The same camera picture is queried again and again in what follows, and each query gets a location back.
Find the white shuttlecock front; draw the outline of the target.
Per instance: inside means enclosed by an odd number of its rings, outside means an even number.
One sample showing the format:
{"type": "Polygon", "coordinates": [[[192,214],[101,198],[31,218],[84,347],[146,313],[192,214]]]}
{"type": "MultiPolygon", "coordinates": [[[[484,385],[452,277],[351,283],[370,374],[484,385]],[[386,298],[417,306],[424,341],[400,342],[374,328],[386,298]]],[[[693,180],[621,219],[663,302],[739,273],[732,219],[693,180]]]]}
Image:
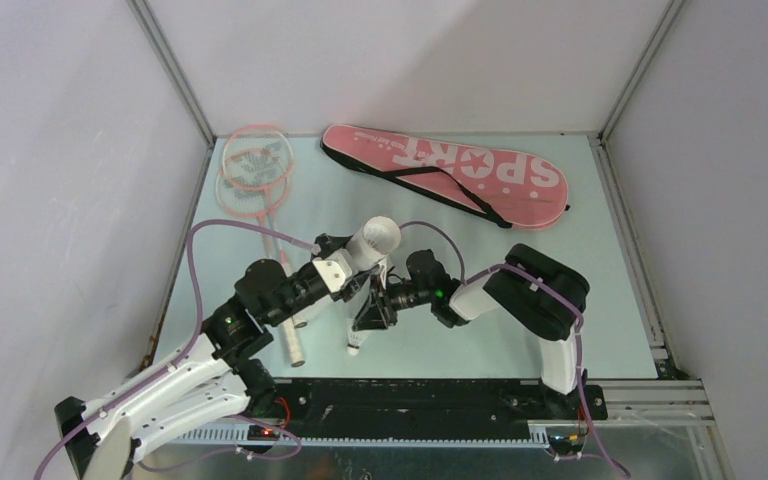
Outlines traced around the white shuttlecock front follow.
{"type": "Polygon", "coordinates": [[[370,335],[369,331],[356,331],[349,328],[346,335],[346,350],[350,356],[356,356],[370,335]]]}

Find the white shuttlecock tube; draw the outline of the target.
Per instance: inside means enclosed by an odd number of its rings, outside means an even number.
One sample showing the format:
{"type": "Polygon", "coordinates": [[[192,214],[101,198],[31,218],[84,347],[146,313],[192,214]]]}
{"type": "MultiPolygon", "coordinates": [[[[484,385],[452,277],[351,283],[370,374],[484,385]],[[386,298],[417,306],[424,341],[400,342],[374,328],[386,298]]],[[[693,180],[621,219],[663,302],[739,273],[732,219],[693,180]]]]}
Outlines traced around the white shuttlecock tube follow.
{"type": "Polygon", "coordinates": [[[368,271],[401,243],[401,230],[385,216],[369,219],[347,242],[345,249],[358,271],[368,271]]]}

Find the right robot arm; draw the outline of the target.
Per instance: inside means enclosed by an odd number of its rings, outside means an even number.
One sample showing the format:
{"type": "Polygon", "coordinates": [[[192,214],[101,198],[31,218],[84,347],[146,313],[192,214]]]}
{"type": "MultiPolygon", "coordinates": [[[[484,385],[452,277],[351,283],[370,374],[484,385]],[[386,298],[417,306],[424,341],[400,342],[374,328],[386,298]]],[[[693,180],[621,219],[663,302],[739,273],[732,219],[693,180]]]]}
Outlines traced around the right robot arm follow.
{"type": "Polygon", "coordinates": [[[545,411],[566,418],[580,407],[578,385],[585,375],[580,329],[590,291],[581,274],[525,244],[514,245],[502,263],[467,280],[449,275],[430,250],[411,253],[406,269],[406,278],[384,273],[370,281],[348,329],[351,353],[372,332],[395,326],[405,310],[426,306],[446,328],[504,312],[538,338],[545,411]]]}

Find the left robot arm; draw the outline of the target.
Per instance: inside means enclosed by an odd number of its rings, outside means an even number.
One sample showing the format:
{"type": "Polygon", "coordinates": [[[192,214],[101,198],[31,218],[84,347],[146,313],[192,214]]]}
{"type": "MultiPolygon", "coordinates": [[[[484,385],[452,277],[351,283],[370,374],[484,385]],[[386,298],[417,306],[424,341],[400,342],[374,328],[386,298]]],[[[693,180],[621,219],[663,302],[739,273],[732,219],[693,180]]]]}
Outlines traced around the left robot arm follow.
{"type": "Polygon", "coordinates": [[[271,412],[275,382],[256,354],[272,342],[273,328],[351,300],[380,270],[401,233],[377,227],[372,220],[349,237],[302,243],[312,257],[293,273],[273,259],[251,264],[210,316],[196,305],[194,333],[167,357],[101,398],[57,404],[61,446],[76,476],[122,479],[185,433],[225,417],[271,412]]]}

